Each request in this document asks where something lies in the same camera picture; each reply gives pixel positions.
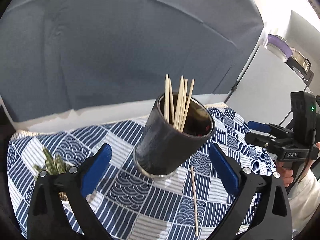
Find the white sleeve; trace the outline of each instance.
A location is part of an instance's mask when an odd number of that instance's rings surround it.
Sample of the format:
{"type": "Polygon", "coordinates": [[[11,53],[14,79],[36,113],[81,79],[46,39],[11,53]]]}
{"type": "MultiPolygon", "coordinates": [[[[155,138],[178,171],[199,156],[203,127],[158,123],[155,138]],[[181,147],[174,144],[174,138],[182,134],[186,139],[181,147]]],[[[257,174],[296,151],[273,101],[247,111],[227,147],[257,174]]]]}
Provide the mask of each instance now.
{"type": "Polygon", "coordinates": [[[306,176],[294,189],[292,198],[289,198],[292,228],[300,232],[309,222],[320,204],[320,183],[312,171],[309,170],[306,176]]]}

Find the table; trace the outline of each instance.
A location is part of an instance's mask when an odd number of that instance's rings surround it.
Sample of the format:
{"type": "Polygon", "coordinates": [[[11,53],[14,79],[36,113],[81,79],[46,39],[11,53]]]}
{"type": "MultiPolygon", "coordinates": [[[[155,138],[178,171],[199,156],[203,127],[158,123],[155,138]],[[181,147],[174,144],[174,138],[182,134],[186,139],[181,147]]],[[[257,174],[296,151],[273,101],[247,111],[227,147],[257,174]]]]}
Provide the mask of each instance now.
{"type": "MultiPolygon", "coordinates": [[[[7,168],[12,205],[22,234],[26,236],[28,207],[35,185],[36,171],[32,166],[44,165],[43,146],[78,166],[103,143],[108,143],[112,147],[112,159],[88,202],[114,239],[206,239],[234,200],[209,160],[208,149],[213,142],[242,167],[263,175],[275,171],[264,149],[244,141],[249,129],[239,114],[228,107],[209,107],[208,111],[217,127],[214,135],[171,178],[160,181],[142,176],[132,160],[132,150],[142,135],[147,117],[56,134],[17,132],[9,142],[7,168]],[[191,165],[195,170],[198,237],[191,165]]],[[[259,194],[255,194],[251,206],[258,200],[259,194]]],[[[63,205],[72,228],[82,233],[68,202],[63,205]]],[[[248,227],[252,212],[250,208],[240,231],[248,227]]]]}

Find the green leaves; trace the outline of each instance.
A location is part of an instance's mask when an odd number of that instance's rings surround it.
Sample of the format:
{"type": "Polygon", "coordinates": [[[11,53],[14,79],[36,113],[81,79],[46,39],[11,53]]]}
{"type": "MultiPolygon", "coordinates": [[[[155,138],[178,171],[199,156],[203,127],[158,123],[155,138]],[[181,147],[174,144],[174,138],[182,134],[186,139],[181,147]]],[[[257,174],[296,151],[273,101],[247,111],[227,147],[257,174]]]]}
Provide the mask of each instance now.
{"type": "Polygon", "coordinates": [[[46,147],[42,149],[46,160],[44,161],[44,167],[40,167],[37,164],[33,164],[33,168],[38,172],[38,175],[41,171],[47,171],[49,174],[56,175],[67,172],[71,168],[69,164],[66,164],[59,154],[53,158],[51,153],[46,147]]]}

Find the potted plant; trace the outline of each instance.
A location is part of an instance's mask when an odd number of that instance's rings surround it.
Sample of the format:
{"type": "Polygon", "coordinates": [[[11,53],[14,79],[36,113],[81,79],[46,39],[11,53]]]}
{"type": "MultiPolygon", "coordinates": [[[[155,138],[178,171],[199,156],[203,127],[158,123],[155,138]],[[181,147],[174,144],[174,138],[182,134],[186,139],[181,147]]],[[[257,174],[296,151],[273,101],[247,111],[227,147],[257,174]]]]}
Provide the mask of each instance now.
{"type": "MultiPolygon", "coordinates": [[[[54,158],[46,147],[43,147],[43,153],[46,157],[45,166],[40,167],[37,164],[33,164],[33,168],[38,171],[38,174],[35,176],[35,180],[38,179],[38,176],[41,171],[47,171],[49,174],[56,175],[60,173],[65,173],[71,168],[71,163],[66,163],[62,160],[61,156],[57,154],[54,158]]],[[[67,195],[64,192],[60,192],[60,199],[64,202],[68,201],[67,195]]]]}

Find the wooden chopstick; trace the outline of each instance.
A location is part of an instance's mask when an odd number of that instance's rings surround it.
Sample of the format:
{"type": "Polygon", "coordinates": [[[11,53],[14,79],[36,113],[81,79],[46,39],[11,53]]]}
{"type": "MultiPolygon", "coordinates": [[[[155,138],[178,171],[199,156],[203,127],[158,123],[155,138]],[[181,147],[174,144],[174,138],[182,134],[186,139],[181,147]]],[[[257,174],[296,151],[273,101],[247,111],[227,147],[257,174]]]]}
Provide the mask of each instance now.
{"type": "Polygon", "coordinates": [[[185,122],[186,122],[186,118],[187,118],[187,115],[188,115],[188,110],[189,110],[189,105],[190,105],[190,100],[191,100],[191,95],[192,95],[194,83],[195,83],[195,80],[193,79],[193,80],[191,81],[191,86],[190,86],[190,90],[189,90],[189,94],[188,94],[188,101],[187,101],[186,109],[185,109],[185,111],[184,111],[184,115],[183,115],[183,120],[182,120],[182,124],[181,124],[181,128],[180,128],[180,132],[183,132],[184,124],[185,124],[185,122]]]}
{"type": "Polygon", "coordinates": [[[180,112],[180,122],[179,122],[179,127],[178,127],[179,131],[181,129],[182,121],[183,121],[183,117],[184,117],[184,112],[186,110],[187,89],[188,89],[188,79],[185,79],[184,80],[184,91],[183,91],[183,102],[182,102],[182,108],[181,108],[181,112],[180,112]]]}
{"type": "Polygon", "coordinates": [[[180,79],[180,86],[179,86],[179,92],[178,92],[178,99],[177,99],[177,106],[176,106],[176,112],[175,112],[175,116],[174,116],[174,124],[173,127],[178,130],[179,127],[179,116],[180,116],[180,107],[181,107],[181,99],[182,99],[182,85],[183,84],[183,76],[181,76],[180,79]]]}
{"type": "Polygon", "coordinates": [[[169,111],[169,75],[165,75],[165,85],[164,85],[164,119],[168,122],[168,111],[169,111]]]}
{"type": "Polygon", "coordinates": [[[171,78],[169,78],[169,97],[170,97],[171,118],[172,118],[172,124],[173,124],[173,122],[174,122],[174,105],[173,105],[171,78]]]}
{"type": "Polygon", "coordinates": [[[180,106],[180,114],[179,114],[179,124],[178,124],[178,130],[180,130],[181,124],[182,124],[182,119],[183,119],[183,113],[184,113],[184,106],[183,106],[183,100],[184,100],[184,85],[185,85],[185,80],[183,79],[182,81],[182,97],[180,98],[181,100],[181,106],[180,106]]]}
{"type": "Polygon", "coordinates": [[[195,205],[196,236],[198,236],[198,211],[197,211],[196,184],[195,184],[195,174],[193,172],[192,166],[191,166],[191,178],[192,178],[192,189],[193,189],[193,201],[195,205]]]}

